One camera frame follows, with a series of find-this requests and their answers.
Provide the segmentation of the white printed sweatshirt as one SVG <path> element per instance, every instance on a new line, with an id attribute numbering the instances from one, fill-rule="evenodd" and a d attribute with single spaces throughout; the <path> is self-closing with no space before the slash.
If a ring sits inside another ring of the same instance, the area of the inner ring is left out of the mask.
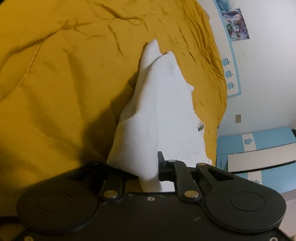
<path id="1" fill-rule="evenodd" d="M 188 167 L 212 164 L 205 150 L 205 125 L 193 108 L 190 85 L 173 52 L 162 54 L 157 40 L 145 46 L 134 94 L 123 109 L 108 165 L 134 174 L 144 192 L 170 192 L 158 178 L 158 152 Z"/>

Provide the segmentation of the blue white wardrobe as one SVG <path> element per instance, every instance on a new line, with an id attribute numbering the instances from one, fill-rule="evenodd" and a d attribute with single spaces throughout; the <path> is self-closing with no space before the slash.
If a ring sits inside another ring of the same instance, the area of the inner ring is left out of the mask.
<path id="1" fill-rule="evenodd" d="M 295 130 L 219 137 L 216 167 L 279 193 L 295 190 Z"/>

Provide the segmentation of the mustard yellow quilt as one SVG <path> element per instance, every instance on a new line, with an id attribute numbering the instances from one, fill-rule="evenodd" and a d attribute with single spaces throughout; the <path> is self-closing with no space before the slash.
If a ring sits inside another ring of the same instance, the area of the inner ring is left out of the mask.
<path id="1" fill-rule="evenodd" d="M 216 159 L 226 83 L 197 1 L 1 1 L 1 215 L 23 188 L 106 160 L 144 46 L 172 51 Z"/>

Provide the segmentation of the white blue headboard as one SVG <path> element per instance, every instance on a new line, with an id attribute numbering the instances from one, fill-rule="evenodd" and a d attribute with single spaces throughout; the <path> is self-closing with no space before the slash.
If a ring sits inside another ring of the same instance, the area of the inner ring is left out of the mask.
<path id="1" fill-rule="evenodd" d="M 227 85 L 227 97 L 236 97 L 241 94 L 241 85 L 238 74 L 238 67 L 233 45 L 230 41 L 222 11 L 229 11 L 229 1 L 214 1 L 215 9 L 218 14 L 217 28 L 215 29 L 215 41 L 219 50 L 224 77 Z"/>

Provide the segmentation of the beige wall switch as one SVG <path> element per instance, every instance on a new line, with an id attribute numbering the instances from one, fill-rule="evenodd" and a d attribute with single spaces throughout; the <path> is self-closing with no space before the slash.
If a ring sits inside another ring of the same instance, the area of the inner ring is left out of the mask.
<path id="1" fill-rule="evenodd" d="M 241 123 L 241 120 L 242 120 L 241 114 L 236 114 L 235 115 L 235 123 Z"/>

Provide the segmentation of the anime wall poster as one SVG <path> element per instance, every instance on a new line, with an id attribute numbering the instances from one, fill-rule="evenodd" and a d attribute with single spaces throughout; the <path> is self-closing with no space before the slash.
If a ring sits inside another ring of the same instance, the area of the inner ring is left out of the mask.
<path id="1" fill-rule="evenodd" d="M 222 11 L 225 26 L 231 42 L 249 39 L 249 33 L 240 9 Z"/>

